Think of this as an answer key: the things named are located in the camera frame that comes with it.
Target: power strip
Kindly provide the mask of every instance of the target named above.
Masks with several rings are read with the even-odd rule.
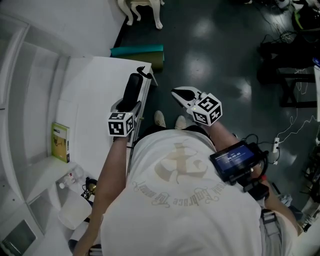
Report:
[[[278,137],[274,138],[272,153],[277,153],[278,152],[277,147],[279,147],[279,141],[280,141],[280,138],[278,138]]]

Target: white table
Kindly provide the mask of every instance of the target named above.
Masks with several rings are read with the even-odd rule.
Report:
[[[71,161],[96,180],[113,143],[113,137],[108,136],[107,114],[123,97],[130,74],[141,66],[145,66],[145,73],[153,75],[150,63],[127,59],[72,58],[68,64],[56,121],[70,127]],[[151,80],[144,77],[138,97],[142,106],[129,146],[138,137],[150,84]],[[128,148],[127,164],[130,153]]]

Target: white chair leg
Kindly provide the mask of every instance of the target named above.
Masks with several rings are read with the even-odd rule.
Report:
[[[141,21],[141,15],[140,13],[137,11],[137,5],[136,4],[132,4],[131,5],[131,10],[138,16],[138,18],[136,19],[138,22]]]
[[[160,21],[160,0],[150,0],[150,4],[153,9],[155,26],[158,30],[161,30],[163,28],[163,25]]]
[[[128,16],[129,20],[126,23],[128,26],[131,26],[134,22],[134,16],[132,15],[132,12],[130,11],[129,7],[126,4],[125,0],[118,0],[118,6],[120,9]]]

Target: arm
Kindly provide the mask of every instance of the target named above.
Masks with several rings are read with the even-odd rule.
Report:
[[[126,187],[127,142],[127,137],[119,137],[111,146],[96,185],[89,226],[76,244],[74,256],[86,255],[97,238],[103,214]]]
[[[218,121],[215,122],[210,127],[206,126],[204,128],[210,134],[211,140],[214,143],[214,146],[217,151],[224,150],[225,148],[228,148],[239,142],[239,140]],[[262,170],[260,166],[256,165],[255,167],[253,167],[253,172],[251,173],[251,177],[257,178],[261,172]],[[297,229],[296,218],[291,212],[291,210],[288,207],[286,207],[282,202],[280,202],[278,197],[273,192],[269,182],[264,180],[262,184],[269,187],[269,197],[264,202],[265,208],[281,213]]]

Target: rolled mat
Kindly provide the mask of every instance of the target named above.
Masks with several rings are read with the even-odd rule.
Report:
[[[162,71],[164,68],[164,53],[163,51],[154,51],[154,52],[142,52],[136,54],[128,54],[117,56],[119,59],[127,59],[132,61],[139,62],[148,62],[151,63],[152,70],[155,72]]]
[[[110,49],[110,51],[111,51],[112,57],[118,57],[121,55],[163,52],[164,45],[163,44],[148,44],[148,45],[117,47],[117,48]]]

